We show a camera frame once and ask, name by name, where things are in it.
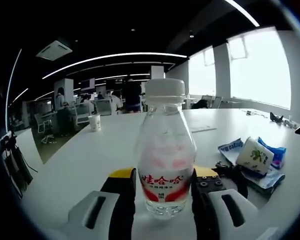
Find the window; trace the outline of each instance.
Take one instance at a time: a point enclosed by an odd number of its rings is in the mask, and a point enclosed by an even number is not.
[[[189,94],[216,95],[215,56],[212,46],[189,58]]]
[[[290,109],[289,66],[274,27],[230,38],[227,48],[232,98]]]

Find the paper cup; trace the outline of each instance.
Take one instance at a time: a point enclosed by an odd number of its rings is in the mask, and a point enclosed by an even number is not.
[[[101,129],[100,114],[88,116],[90,127],[93,132]]]
[[[249,137],[236,160],[236,163],[261,175],[268,172],[274,153]]]

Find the ceiling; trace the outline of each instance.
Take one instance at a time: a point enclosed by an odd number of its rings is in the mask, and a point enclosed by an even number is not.
[[[236,2],[257,20],[260,27],[274,25],[281,30],[290,29],[280,11],[268,0]],[[22,49],[11,83],[9,102],[29,88],[18,99],[19,103],[51,92],[53,83],[62,78],[74,79],[74,88],[78,88],[80,81],[89,78],[146,74],[151,65],[162,65],[167,72],[187,59],[155,55],[103,58],[42,79],[79,61],[134,52],[191,56],[207,46],[224,43],[228,37],[255,29],[246,17],[224,0],[153,1],[146,4],[111,1],[103,2],[102,6],[95,2],[76,6],[67,3],[58,7],[18,4],[7,9],[6,15],[9,18],[1,21],[0,37],[3,37],[1,44],[11,67],[5,69],[5,77],[10,77],[11,68]],[[194,38],[190,38],[189,31],[193,32]],[[73,52],[55,61],[36,57],[54,40],[61,41]]]

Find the white bottle cap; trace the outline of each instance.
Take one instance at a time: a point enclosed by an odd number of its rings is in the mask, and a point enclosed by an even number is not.
[[[173,78],[150,79],[145,84],[148,105],[180,104],[185,99],[185,82]]]

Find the floor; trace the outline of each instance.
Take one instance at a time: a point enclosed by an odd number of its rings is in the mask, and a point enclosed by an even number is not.
[[[34,138],[34,142],[36,145],[36,148],[39,152],[39,155],[41,157],[41,160],[43,164],[45,164],[53,154],[55,154],[66,142],[68,142],[74,135],[76,135],[80,130],[82,130],[87,124],[80,125],[76,132],[68,135],[68,136],[54,136],[55,143],[47,143],[43,144],[41,143],[41,139],[44,137],[42,134],[38,133],[37,126],[32,127],[32,134]]]

